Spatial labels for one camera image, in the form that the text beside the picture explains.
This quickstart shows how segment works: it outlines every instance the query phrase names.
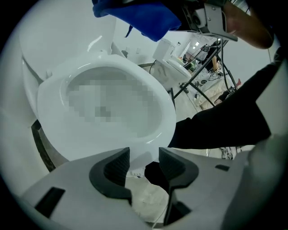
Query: toilet bowl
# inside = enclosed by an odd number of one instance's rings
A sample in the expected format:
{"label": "toilet bowl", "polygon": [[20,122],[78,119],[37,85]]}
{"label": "toilet bowl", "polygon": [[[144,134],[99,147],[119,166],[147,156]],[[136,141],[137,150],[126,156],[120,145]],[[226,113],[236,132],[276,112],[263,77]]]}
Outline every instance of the toilet bowl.
{"label": "toilet bowl", "polygon": [[116,19],[90,0],[39,1],[20,23],[24,88],[45,135],[66,159],[130,147],[130,170],[158,157],[175,130],[172,100],[116,54]]}
{"label": "toilet bowl", "polygon": [[151,74],[167,91],[191,78],[191,74],[180,63],[170,59],[156,60]]}

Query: white toilet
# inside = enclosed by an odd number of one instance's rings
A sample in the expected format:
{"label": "white toilet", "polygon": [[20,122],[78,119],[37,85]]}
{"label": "white toilet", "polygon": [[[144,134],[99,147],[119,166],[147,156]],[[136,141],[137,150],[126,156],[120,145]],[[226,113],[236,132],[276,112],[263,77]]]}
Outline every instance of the white toilet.
{"label": "white toilet", "polygon": [[151,74],[168,91],[178,83],[188,81],[191,74],[173,56],[174,44],[167,39],[161,39],[155,50],[153,58],[156,59]]}
{"label": "white toilet", "polygon": [[45,135],[66,159],[130,147],[130,170],[169,145],[176,113],[161,84],[111,53],[116,18],[90,0],[42,0],[20,23],[26,95]]}

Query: pixelated area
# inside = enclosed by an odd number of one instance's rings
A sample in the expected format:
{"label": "pixelated area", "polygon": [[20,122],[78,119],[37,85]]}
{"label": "pixelated area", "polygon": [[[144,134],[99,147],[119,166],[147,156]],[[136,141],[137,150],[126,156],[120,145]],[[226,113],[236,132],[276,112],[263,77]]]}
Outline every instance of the pixelated area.
{"label": "pixelated area", "polygon": [[153,92],[123,70],[97,67],[82,72],[68,85],[69,111],[88,123],[109,123],[134,137],[152,134],[161,121]]}

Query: blue towel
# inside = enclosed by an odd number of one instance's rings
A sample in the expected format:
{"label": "blue towel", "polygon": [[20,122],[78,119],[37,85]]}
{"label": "blue towel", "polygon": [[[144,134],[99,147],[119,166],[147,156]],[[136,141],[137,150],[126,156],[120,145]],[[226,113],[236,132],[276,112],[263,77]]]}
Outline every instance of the blue towel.
{"label": "blue towel", "polygon": [[161,2],[126,7],[119,5],[116,0],[92,0],[92,3],[95,17],[113,15],[153,41],[159,41],[168,31],[177,30],[181,26],[181,21]]}

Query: floor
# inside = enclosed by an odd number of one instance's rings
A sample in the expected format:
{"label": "floor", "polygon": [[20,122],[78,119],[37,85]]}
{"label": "floor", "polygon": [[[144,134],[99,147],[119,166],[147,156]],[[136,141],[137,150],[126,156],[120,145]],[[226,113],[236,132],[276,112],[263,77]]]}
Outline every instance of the floor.
{"label": "floor", "polygon": [[[179,86],[173,88],[174,94],[180,90]],[[189,93],[182,92],[175,99],[176,119],[181,121],[187,117],[192,118],[202,109],[194,103],[194,94],[191,93],[193,88],[188,86]],[[50,144],[42,129],[39,129],[39,136],[55,167],[59,167],[68,160],[61,156]],[[191,154],[221,158],[222,152],[220,149],[204,149],[204,150],[184,150]],[[146,223],[152,225],[158,218],[157,223],[163,223],[166,206],[168,203],[168,194],[161,187],[151,184],[144,177],[144,169],[139,169],[133,172],[128,172],[126,178],[126,188],[132,192],[132,208]]]}

